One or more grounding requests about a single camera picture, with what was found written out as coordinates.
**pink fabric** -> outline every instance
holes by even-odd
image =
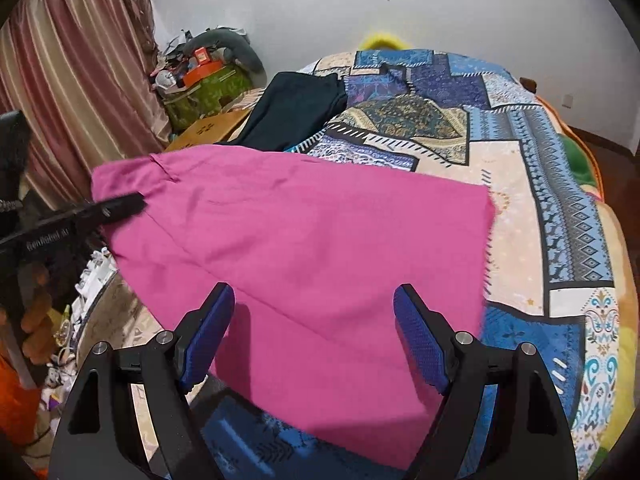
[[[407,468],[441,397],[412,375],[392,298],[411,283],[479,334],[488,189],[240,146],[197,146],[94,172],[95,200],[147,208],[108,233],[124,279],[166,328],[218,281],[236,314],[211,371],[254,404]]]

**blue gripper pad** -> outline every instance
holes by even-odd
[[[402,286],[394,294],[394,313],[425,382],[443,395],[449,386],[444,354]]]
[[[235,306],[234,290],[226,285],[185,352],[184,372],[178,382],[184,394],[190,392],[196,384],[201,383],[207,375],[211,362],[231,322]]]

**metal screw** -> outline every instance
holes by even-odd
[[[536,347],[531,343],[522,343],[522,346],[520,347],[520,349],[527,355],[536,354]]]
[[[104,354],[107,351],[108,347],[109,347],[109,344],[107,342],[100,341],[99,343],[96,343],[94,345],[91,351],[96,355],[100,355],[100,354]]]
[[[162,332],[156,336],[156,341],[158,341],[161,345],[166,345],[167,343],[170,343],[173,340],[174,340],[174,333],[171,332],[170,330],[162,330]]]
[[[470,345],[474,337],[469,332],[456,332],[456,341],[461,345]]]

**orange box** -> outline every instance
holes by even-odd
[[[204,48],[203,46],[201,46],[200,48],[197,48],[196,51],[193,53],[193,55],[195,56],[199,65],[205,65],[211,62],[209,53],[207,52],[207,49]]]
[[[211,63],[198,65],[196,68],[189,70],[184,75],[184,77],[182,78],[182,81],[184,82],[184,86],[188,88],[191,85],[196,84],[198,81],[200,81],[200,79],[203,79],[206,76],[211,75],[214,72],[217,72],[223,66],[224,66],[224,63],[222,63],[222,61],[220,61],[219,59],[214,60]]]

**curtain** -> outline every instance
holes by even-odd
[[[0,111],[27,117],[26,177],[50,207],[90,198],[96,166],[167,141],[152,33],[149,0],[20,0],[0,30]]]

